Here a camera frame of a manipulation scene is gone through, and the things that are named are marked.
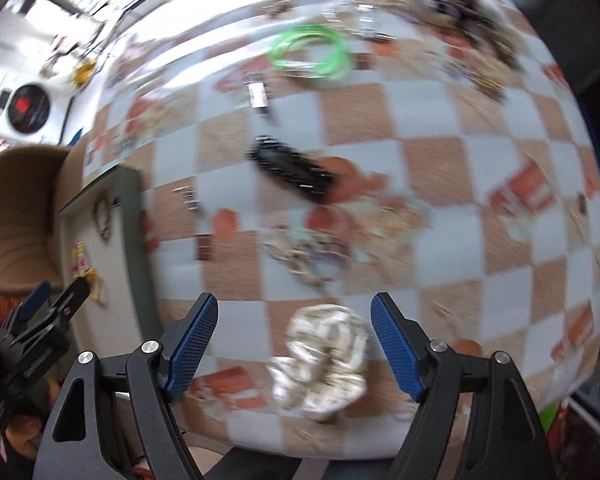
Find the brown chair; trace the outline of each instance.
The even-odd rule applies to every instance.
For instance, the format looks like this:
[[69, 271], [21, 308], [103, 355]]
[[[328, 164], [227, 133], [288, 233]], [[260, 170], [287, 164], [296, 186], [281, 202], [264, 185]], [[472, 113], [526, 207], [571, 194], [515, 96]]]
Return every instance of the brown chair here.
[[0, 153], [0, 293], [41, 281], [62, 289], [55, 218], [81, 188], [87, 139], [72, 149], [32, 144]]

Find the necklace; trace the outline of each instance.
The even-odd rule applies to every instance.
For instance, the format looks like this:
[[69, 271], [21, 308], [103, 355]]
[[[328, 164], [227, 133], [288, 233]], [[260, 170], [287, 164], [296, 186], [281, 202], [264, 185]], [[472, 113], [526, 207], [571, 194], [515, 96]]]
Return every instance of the necklace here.
[[[100, 224], [102, 209], [104, 209], [104, 221], [102, 224]], [[109, 206], [109, 200], [107, 199], [106, 192], [102, 192], [96, 199], [96, 202], [93, 203], [91, 217], [93, 218], [93, 223], [96, 225], [98, 236], [104, 243], [108, 244], [111, 234], [111, 208]]]

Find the green bracelet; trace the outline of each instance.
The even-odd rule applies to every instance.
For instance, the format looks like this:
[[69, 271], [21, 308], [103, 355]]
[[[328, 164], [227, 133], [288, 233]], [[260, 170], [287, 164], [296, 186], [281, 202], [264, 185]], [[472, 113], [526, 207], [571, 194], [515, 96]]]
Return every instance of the green bracelet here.
[[[293, 44], [320, 38], [333, 45], [330, 54], [322, 61], [311, 63], [285, 59], [284, 55]], [[291, 77], [317, 79], [341, 72], [349, 64], [349, 49], [343, 37], [332, 27], [324, 25], [298, 25], [280, 34], [269, 50], [269, 62], [276, 70]]]

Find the red object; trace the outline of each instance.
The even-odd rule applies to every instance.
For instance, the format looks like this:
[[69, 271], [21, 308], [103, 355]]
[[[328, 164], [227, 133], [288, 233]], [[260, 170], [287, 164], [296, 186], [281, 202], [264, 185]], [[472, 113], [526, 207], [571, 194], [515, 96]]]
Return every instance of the red object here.
[[562, 448], [564, 444], [566, 430], [567, 430], [567, 412], [568, 408], [566, 403], [561, 403], [558, 412], [555, 414], [554, 421], [546, 432], [546, 439], [549, 443], [549, 449], [551, 453], [555, 455]]
[[31, 101], [29, 101], [26, 97], [21, 97], [16, 101], [16, 110], [19, 111], [21, 114], [29, 110], [30, 106]]
[[140, 467], [139, 465], [134, 466], [134, 473], [142, 480], [155, 480], [155, 476], [151, 471], [144, 467]]
[[18, 296], [0, 294], [0, 326], [7, 319], [9, 313], [20, 306], [20, 303], [22, 303], [22, 298]]
[[224, 410], [254, 410], [267, 405], [267, 400], [260, 393], [258, 385], [248, 371], [241, 366], [220, 370], [213, 374], [196, 377], [189, 385], [189, 391], [197, 398], [204, 398], [212, 392], [216, 399], [223, 402]]

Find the green rubber band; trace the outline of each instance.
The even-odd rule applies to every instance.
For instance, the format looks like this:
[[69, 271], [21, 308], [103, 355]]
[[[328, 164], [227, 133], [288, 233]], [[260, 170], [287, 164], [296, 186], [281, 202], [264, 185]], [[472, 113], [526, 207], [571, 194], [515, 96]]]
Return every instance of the green rubber band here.
[[[322, 61], [310, 63], [285, 59], [293, 44], [320, 38], [333, 45], [330, 54]], [[269, 50], [269, 62], [276, 70], [287, 75], [304, 78], [324, 78], [341, 72], [349, 64], [349, 49], [344, 38], [332, 27], [324, 25], [298, 25], [280, 34]]]
[[542, 425], [542, 429], [546, 433], [551, 429], [551, 425], [554, 423], [555, 415], [558, 413], [558, 409], [560, 408], [560, 402], [556, 404], [552, 404], [548, 408], [542, 410], [542, 412], [538, 413], [540, 417], [540, 424]]

